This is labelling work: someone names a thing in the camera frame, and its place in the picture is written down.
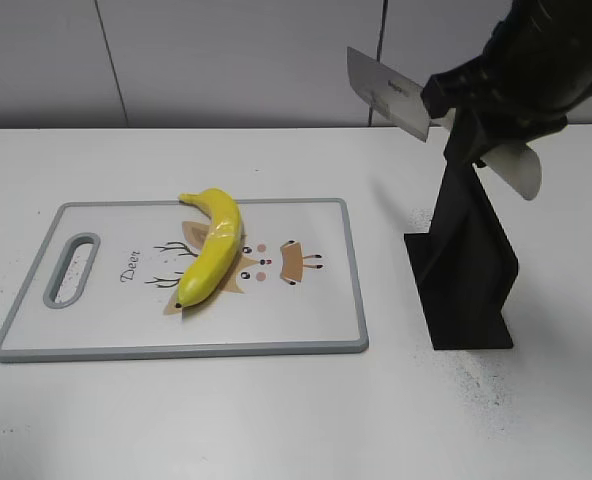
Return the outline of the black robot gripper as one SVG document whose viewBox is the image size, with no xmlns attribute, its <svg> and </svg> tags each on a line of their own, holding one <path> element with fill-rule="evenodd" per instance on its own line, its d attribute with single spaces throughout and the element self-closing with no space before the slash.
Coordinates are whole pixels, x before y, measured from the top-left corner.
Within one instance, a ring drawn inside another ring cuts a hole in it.
<svg viewBox="0 0 592 480">
<path fill-rule="evenodd" d="M 431 75 L 421 91 L 429 117 L 451 121 L 448 168 L 556 133 L 589 98 L 592 1 L 513 2 L 479 57 Z"/>
</svg>

